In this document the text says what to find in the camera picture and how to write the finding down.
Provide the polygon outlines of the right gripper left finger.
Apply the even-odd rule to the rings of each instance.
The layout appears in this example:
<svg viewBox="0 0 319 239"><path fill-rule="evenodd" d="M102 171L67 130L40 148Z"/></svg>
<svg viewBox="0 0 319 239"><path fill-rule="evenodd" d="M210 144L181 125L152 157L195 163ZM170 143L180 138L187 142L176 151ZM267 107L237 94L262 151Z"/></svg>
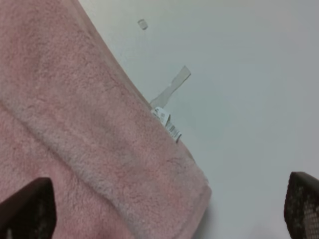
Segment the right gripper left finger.
<svg viewBox="0 0 319 239"><path fill-rule="evenodd" d="M2 239L51 239L57 222L53 184L40 177L0 204Z"/></svg>

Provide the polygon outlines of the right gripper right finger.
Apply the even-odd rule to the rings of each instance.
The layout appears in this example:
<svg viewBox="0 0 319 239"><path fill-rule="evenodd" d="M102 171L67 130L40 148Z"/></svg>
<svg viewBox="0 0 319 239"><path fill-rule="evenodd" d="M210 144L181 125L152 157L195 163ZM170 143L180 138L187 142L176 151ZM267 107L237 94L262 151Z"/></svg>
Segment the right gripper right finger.
<svg viewBox="0 0 319 239"><path fill-rule="evenodd" d="M292 172L284 204L284 220L292 239L319 237L319 180Z"/></svg>

